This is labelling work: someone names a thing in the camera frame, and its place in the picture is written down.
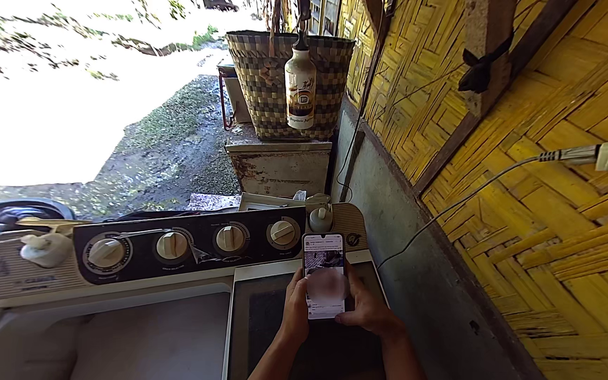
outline power plug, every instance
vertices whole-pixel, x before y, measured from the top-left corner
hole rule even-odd
[[[574,165],[595,164],[595,170],[608,171],[608,142],[597,145],[541,153],[538,161],[565,161]]]

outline washing machine tub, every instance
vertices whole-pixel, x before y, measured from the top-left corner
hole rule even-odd
[[[220,379],[232,277],[0,310],[0,379]]]

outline twin tub washing machine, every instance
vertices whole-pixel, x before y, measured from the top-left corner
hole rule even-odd
[[[53,268],[20,255],[38,231],[0,234],[0,379],[246,379],[280,326],[315,210],[251,199],[245,211],[74,227],[74,254]],[[385,299],[361,212],[327,207],[347,259]],[[312,328],[292,378],[316,377],[322,346],[353,354],[343,376],[382,378],[375,337],[338,328]]]

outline hand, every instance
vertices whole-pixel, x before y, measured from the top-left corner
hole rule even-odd
[[[405,324],[365,288],[349,262],[345,265],[355,310],[338,314],[334,320],[347,326],[360,326],[382,340],[405,336]]]
[[[309,309],[306,304],[306,285],[308,279],[303,277],[302,268],[292,276],[292,281],[285,290],[285,307],[283,322],[278,335],[299,347],[309,334]]]

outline washing machine control panel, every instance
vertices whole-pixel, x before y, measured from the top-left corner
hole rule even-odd
[[[74,250],[96,285],[285,260],[301,251],[306,217],[301,206],[87,224]]]

